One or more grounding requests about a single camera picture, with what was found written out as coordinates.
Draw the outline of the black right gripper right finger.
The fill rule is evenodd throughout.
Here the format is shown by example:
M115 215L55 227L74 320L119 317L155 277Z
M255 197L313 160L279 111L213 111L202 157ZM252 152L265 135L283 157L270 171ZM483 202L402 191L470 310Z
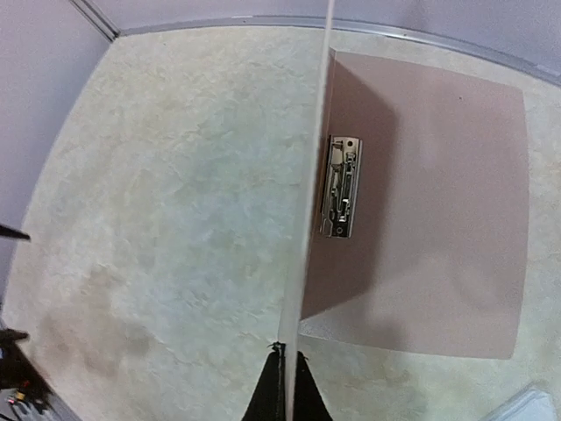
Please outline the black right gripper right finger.
M297 354L293 420L332 421L302 352Z

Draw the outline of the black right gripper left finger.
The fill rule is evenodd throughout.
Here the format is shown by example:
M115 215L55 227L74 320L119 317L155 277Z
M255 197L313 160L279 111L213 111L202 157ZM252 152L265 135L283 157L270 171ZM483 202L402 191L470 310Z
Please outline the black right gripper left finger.
M242 421L286 420L286 345L274 342Z

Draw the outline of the metal folder clip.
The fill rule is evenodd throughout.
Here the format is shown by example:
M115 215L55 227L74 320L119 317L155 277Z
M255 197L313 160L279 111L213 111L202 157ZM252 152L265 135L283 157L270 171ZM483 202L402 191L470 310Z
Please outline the metal folder clip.
M325 237L352 236L361 154L361 139L328 137L320 224L320 233Z

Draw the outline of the white paper stack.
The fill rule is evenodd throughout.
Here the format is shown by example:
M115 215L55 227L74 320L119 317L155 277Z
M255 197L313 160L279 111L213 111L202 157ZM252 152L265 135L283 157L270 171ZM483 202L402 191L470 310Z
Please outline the white paper stack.
M557 421L551 395L530 384L492 410L484 421Z

